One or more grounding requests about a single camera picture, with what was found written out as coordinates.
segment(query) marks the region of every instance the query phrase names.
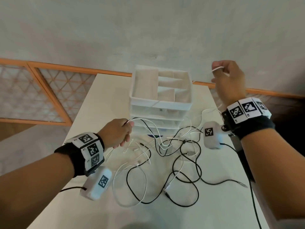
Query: white sensor device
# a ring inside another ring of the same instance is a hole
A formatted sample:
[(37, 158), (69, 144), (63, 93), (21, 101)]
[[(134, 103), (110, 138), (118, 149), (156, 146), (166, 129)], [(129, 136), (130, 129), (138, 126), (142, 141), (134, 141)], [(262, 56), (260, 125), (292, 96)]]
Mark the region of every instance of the white sensor device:
[(110, 169), (105, 166), (98, 167), (96, 172), (87, 178), (83, 185), (86, 190), (81, 189), (80, 195), (93, 201), (98, 200), (109, 186), (111, 177), (112, 171)]
[(203, 142), (204, 146), (208, 149), (221, 149), (223, 143), (223, 135), (228, 135), (231, 131), (224, 128), (216, 121), (209, 121), (203, 125), (204, 135)]

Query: table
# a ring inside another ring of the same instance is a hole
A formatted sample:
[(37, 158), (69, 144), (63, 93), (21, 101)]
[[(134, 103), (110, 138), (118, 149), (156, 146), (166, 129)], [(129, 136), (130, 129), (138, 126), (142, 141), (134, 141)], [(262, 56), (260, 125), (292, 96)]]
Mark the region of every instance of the table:
[[(98, 74), (95, 78), (82, 107), (71, 126), (67, 138), (82, 132), (97, 132), (113, 118), (129, 118), (129, 87), (131, 77)], [(201, 111), (215, 108), (215, 102), (206, 86), (193, 85), (193, 106), (188, 113), (194, 126), (201, 122)], [(207, 111), (205, 121), (222, 123), (217, 111)], [(190, 122), (186, 119), (184, 126)], [(147, 135), (138, 136), (150, 142)], [(224, 142), (232, 146), (228, 136)], [(221, 150), (210, 150), (200, 141), (202, 154), (198, 164), (203, 170), (202, 178), (209, 182), (217, 182), (232, 178), (249, 185), (237, 154), (228, 147)], [(116, 170), (124, 162), (134, 156), (133, 151), (123, 154), (122, 148), (114, 150), (107, 166)], [(173, 160), (179, 153), (161, 158), (152, 150), (152, 164), (144, 164), (148, 178), (148, 189), (145, 200), (152, 200), (161, 190), (171, 172)], [(191, 179), (198, 176), (195, 166), (185, 162), (182, 171)], [(129, 177), (131, 185), (138, 195), (143, 193), (144, 178), (140, 170), (135, 169)], [(86, 177), (72, 179), (66, 187), (82, 186)], [(226, 182), (210, 186), (198, 181), (198, 202), (189, 208), (174, 205), (162, 193), (152, 204), (139, 204), (132, 208), (122, 208), (117, 205), (112, 193), (112, 186), (97, 201), (90, 201), (79, 196), (79, 190), (73, 189), (59, 193), (30, 225), (30, 229), (38, 228), (258, 228), (249, 188), (244, 188), (234, 182)], [(124, 204), (135, 203), (126, 185), (126, 173), (116, 179), (117, 195)], [(184, 184), (174, 180), (168, 190), (171, 198), (180, 204), (190, 204), (196, 199), (197, 192), (192, 184)], [(255, 198), (256, 208), (263, 228), (268, 228), (261, 208)]]

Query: wristband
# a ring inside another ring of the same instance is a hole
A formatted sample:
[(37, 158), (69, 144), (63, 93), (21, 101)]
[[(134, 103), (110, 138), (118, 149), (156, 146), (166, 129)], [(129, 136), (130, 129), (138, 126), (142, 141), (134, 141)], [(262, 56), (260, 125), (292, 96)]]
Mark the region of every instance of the wristband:
[(68, 139), (55, 153), (67, 154), (74, 167), (74, 177), (94, 173), (104, 161), (104, 142), (92, 132), (86, 132)]
[(229, 105), (222, 116), (224, 124), (240, 140), (252, 132), (275, 128), (274, 123), (270, 120), (270, 111), (258, 98), (239, 100)]

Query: floor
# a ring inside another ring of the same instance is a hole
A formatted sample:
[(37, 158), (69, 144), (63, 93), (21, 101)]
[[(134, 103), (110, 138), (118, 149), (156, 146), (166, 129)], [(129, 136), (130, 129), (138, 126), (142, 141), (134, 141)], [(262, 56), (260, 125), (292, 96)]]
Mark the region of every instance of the floor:
[(4, 139), (9, 138), (10, 136), (20, 133), (33, 126), (35, 125), (0, 122), (0, 141), (3, 141)]
[(52, 154), (63, 144), (69, 129), (67, 126), (35, 125), (1, 141), (0, 175)]

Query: gray floor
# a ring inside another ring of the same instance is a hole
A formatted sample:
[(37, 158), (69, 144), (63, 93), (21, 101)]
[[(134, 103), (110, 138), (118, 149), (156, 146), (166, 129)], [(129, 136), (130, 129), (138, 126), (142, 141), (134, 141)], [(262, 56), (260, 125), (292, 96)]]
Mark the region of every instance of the gray floor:
[(0, 142), (0, 175), (35, 162), (61, 146), (70, 127), (36, 125)]

